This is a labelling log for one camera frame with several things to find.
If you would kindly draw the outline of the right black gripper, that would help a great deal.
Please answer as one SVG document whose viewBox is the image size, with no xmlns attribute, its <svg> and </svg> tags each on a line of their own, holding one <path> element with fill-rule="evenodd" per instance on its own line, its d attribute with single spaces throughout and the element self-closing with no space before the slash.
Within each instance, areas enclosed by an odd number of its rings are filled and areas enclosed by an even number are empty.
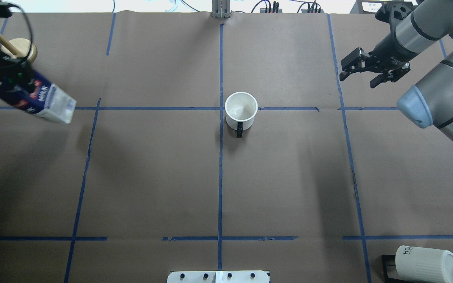
<svg viewBox="0 0 453 283">
<path fill-rule="evenodd" d="M 399 43 L 395 33 L 390 33 L 371 52 L 365 53 L 358 47 L 345 56 L 341 60 L 339 81 L 343 82 L 351 74 L 366 70 L 380 73 L 370 81 L 370 88 L 386 82 L 395 83 L 410 72 L 411 59 L 412 52 Z"/>
</svg>

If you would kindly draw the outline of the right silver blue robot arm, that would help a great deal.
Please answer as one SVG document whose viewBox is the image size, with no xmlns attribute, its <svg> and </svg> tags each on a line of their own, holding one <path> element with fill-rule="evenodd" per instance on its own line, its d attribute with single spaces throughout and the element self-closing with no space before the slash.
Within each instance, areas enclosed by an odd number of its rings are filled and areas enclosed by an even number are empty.
<svg viewBox="0 0 453 283">
<path fill-rule="evenodd" d="M 453 0 L 425 0 L 417 7 L 385 2 L 375 18 L 390 32 L 372 51 L 358 47 L 342 59 L 341 82 L 356 72 L 376 73 L 371 88 L 397 82 L 412 59 L 446 36 L 453 39 Z M 411 86 L 397 108 L 418 127 L 434 126 L 453 142 L 453 52 Z"/>
</svg>

